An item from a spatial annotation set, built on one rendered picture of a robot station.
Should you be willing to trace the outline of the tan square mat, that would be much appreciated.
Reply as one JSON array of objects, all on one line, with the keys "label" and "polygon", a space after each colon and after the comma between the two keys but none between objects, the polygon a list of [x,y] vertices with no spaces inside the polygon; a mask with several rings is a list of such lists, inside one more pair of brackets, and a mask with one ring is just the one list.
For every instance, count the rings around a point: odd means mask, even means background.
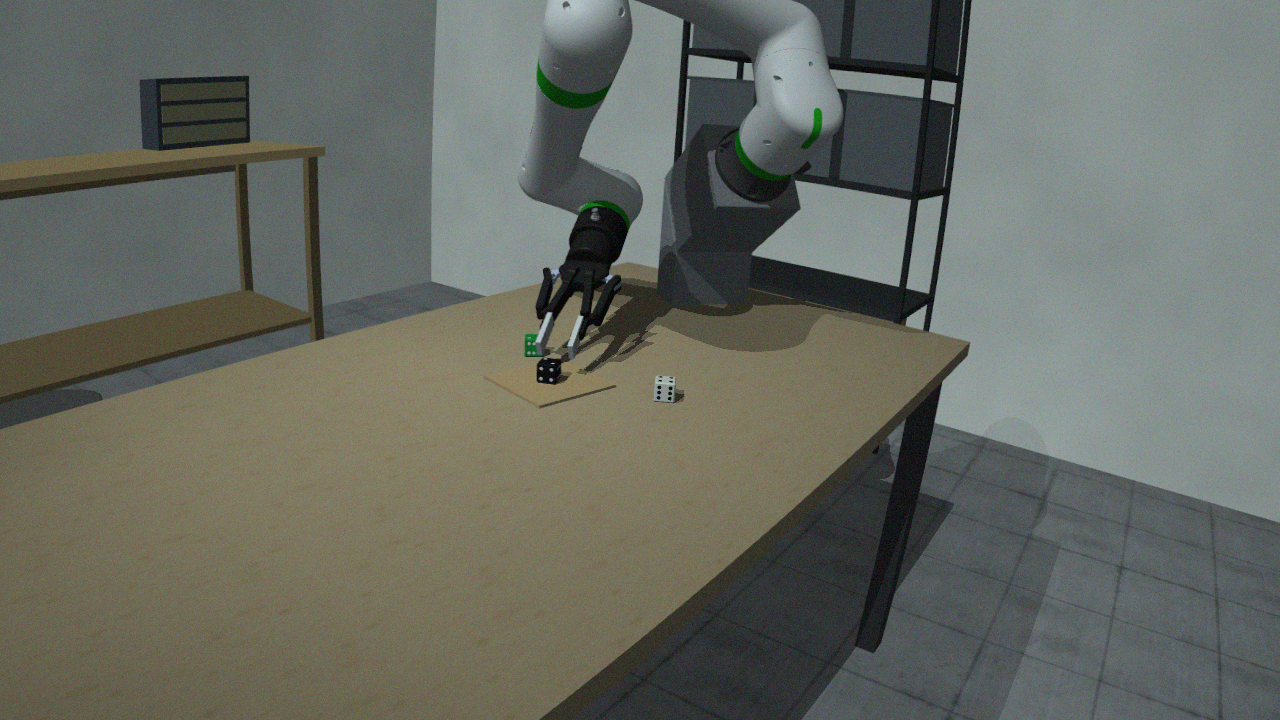
[{"label": "tan square mat", "polygon": [[484,378],[536,407],[547,407],[616,387],[609,380],[563,360],[561,360],[561,379],[556,384],[538,382],[538,363],[486,374]]}]

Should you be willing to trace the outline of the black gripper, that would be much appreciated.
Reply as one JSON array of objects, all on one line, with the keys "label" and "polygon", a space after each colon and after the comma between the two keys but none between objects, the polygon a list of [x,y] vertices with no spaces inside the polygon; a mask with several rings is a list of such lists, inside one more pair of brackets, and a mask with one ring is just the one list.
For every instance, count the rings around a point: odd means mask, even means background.
[{"label": "black gripper", "polygon": [[[582,292],[584,290],[580,310],[581,316],[577,318],[567,346],[570,359],[576,356],[580,341],[584,340],[588,327],[602,325],[614,295],[622,290],[621,275],[609,275],[614,252],[614,243],[607,234],[599,231],[582,231],[575,236],[564,264],[558,270],[550,272],[550,268],[543,269],[544,279],[535,305],[538,319],[543,319],[535,342],[538,355],[544,354],[550,332],[556,325],[556,318],[568,299],[573,296],[573,292]],[[561,288],[550,300],[553,284],[556,284],[559,277],[562,281]],[[602,284],[605,284],[605,288],[591,313],[594,290]]]}]

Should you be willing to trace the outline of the white die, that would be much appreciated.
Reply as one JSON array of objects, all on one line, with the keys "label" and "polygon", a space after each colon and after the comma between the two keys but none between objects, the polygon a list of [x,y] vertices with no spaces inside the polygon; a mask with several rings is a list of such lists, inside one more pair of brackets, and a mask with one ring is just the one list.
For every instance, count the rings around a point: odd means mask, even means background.
[{"label": "white die", "polygon": [[654,401],[675,404],[676,377],[657,375],[654,386]]}]

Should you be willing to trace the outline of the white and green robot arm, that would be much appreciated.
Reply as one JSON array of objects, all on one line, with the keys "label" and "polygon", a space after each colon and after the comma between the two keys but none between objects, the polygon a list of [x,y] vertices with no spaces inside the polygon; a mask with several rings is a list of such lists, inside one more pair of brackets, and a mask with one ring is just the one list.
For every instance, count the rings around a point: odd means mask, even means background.
[{"label": "white and green robot arm", "polygon": [[[812,168],[809,159],[844,120],[817,15],[792,0],[635,1],[689,20],[751,58],[756,105],[718,143],[716,168],[740,197],[777,199],[791,174]],[[613,263],[641,211],[643,191],[632,176],[579,154],[632,29],[628,0],[547,0],[535,115],[517,170],[530,199],[579,215],[570,247],[580,232],[599,231],[614,243]]]}]

